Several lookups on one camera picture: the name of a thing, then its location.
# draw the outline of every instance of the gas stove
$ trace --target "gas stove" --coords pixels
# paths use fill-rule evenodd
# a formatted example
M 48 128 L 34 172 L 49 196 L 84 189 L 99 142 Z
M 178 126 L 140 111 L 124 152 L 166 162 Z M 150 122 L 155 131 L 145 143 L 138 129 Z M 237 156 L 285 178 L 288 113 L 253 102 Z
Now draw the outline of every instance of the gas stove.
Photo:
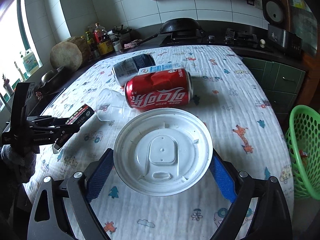
M 224 35 L 215 33 L 202 33 L 197 38 L 173 39 L 172 35 L 167 36 L 160 47 L 180 46 L 180 45 L 220 45 L 229 47 L 243 47 L 273 52 L 266 45 L 261 45 L 257 36 L 252 33 L 227 29 Z

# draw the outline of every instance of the white patterned tablecloth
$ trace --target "white patterned tablecloth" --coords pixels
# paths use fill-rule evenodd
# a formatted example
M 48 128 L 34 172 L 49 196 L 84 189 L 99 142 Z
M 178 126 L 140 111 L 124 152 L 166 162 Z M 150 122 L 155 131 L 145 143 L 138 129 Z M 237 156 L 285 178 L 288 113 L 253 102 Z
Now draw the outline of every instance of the white patterned tablecloth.
M 293 178 L 284 137 L 261 87 L 241 59 L 224 46 L 178 46 L 146 49 L 101 60 L 80 76 L 44 112 L 69 117 L 84 103 L 96 109 L 103 88 L 124 94 L 111 73 L 112 65 L 126 58 L 149 53 L 156 64 L 183 63 L 190 72 L 194 97 L 181 109 L 199 117 L 210 131 L 213 146 L 222 159 L 253 178 L 280 180 L 290 214 L 293 212 Z M 36 174 L 25 184 L 33 202 L 47 175 L 64 179 L 83 171 L 113 148 L 123 120 L 101 122 L 90 118 L 64 145 L 59 154 L 51 145 L 40 147 Z M 83 239 L 69 200 L 65 201 L 71 226 Z M 151 197 L 135 192 L 112 170 L 99 197 L 91 206 L 112 239 L 210 239 L 220 225 L 230 202 L 221 195 L 210 171 L 190 189 L 168 197 Z M 238 234 L 245 236 L 255 211 L 253 199 Z

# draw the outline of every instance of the green cabinet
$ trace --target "green cabinet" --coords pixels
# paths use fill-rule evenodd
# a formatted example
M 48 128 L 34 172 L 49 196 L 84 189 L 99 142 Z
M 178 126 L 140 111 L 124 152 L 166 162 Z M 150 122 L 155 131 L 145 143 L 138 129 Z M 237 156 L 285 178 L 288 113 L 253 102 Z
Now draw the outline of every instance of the green cabinet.
M 261 59 L 244 57 L 242 61 L 262 87 L 279 122 L 283 122 L 297 98 L 305 72 Z

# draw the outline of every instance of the red soda can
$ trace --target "red soda can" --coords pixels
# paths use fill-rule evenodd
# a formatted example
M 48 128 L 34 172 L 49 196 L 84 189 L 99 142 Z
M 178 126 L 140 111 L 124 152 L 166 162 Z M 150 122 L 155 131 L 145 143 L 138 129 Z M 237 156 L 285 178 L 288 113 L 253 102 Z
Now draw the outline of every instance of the red soda can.
M 128 105 L 141 111 L 186 105 L 192 94 L 190 73 L 183 68 L 135 76 L 125 85 Z

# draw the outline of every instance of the green plastic basket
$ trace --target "green plastic basket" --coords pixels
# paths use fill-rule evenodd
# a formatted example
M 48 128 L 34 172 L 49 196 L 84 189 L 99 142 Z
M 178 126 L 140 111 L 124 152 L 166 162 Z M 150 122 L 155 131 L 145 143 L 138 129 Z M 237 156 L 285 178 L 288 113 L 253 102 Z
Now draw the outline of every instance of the green plastic basket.
M 320 114 L 308 106 L 296 106 L 285 140 L 292 163 L 294 197 L 320 200 Z M 299 150 L 308 155 L 305 166 Z

